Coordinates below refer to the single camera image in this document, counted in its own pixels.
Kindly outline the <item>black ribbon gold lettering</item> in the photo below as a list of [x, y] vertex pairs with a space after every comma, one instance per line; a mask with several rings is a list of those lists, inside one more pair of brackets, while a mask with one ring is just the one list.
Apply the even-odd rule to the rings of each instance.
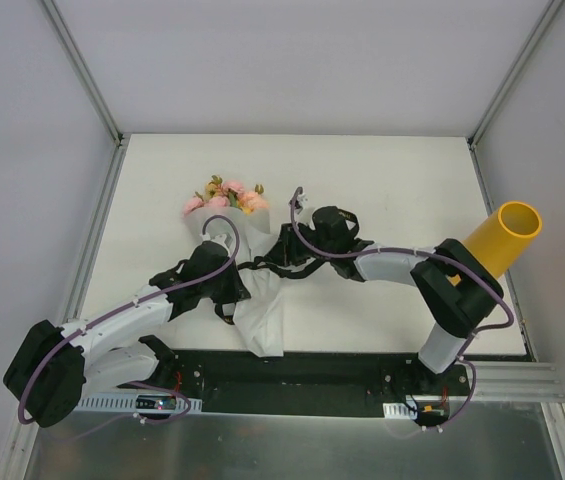
[[[251, 262], [243, 262], [238, 264], [237, 270], [269, 270], [281, 279], [289, 279], [289, 280], [303, 280], [308, 278], [310, 275], [315, 273], [319, 268], [321, 268], [326, 263], [325, 260], [317, 259], [311, 260], [309, 262], [305, 262], [303, 265], [300, 265], [302, 268], [299, 270], [292, 270], [287, 267], [279, 266], [275, 264], [272, 260], [260, 256], [256, 257], [254, 261]], [[214, 313], [222, 319], [228, 325], [235, 325], [234, 323], [234, 313], [225, 312], [224, 307], [228, 307], [227, 305], [220, 305], [214, 304]]]

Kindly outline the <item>pink yellow flower bouquet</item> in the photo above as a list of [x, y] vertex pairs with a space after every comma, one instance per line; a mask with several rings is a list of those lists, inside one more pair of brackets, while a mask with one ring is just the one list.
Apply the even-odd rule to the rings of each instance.
[[242, 182], [224, 180], [213, 175], [202, 192], [195, 191], [182, 207], [182, 215], [188, 216], [201, 208], [234, 208], [250, 215], [256, 211], [268, 210], [269, 202], [264, 196], [262, 184], [247, 188]]

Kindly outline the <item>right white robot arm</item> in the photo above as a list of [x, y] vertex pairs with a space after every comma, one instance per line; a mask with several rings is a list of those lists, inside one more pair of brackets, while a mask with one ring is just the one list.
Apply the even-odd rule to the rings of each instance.
[[330, 264], [344, 279], [416, 288], [435, 324], [417, 354], [412, 382], [423, 394], [438, 392], [479, 324], [502, 302], [499, 282], [453, 238], [429, 251], [385, 247], [360, 238], [357, 216], [336, 206], [315, 210], [311, 221], [301, 223], [295, 211], [294, 221], [280, 227], [276, 243], [260, 261], [289, 279], [306, 278]]

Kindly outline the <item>white wrapping paper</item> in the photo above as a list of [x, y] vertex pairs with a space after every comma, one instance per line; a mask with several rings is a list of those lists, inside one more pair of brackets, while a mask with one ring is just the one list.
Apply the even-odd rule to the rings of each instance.
[[[223, 236], [228, 249], [238, 250], [238, 265], [268, 253], [278, 238], [267, 209], [246, 214], [235, 207], [201, 207], [186, 215], [184, 223], [199, 239]], [[250, 298], [237, 304], [233, 322], [244, 344], [258, 357], [283, 356], [281, 279], [266, 269], [245, 269], [240, 278]]]

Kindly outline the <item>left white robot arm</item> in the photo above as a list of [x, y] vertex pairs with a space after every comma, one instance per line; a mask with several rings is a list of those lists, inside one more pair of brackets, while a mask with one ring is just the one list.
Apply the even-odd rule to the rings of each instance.
[[206, 240], [190, 258], [154, 275], [108, 312], [61, 326], [48, 320], [34, 324], [3, 377], [18, 401], [19, 421], [51, 427], [80, 400], [135, 380], [153, 389], [166, 387], [173, 377], [173, 355], [154, 331], [203, 299], [218, 312], [249, 299], [236, 256], [235, 249]]

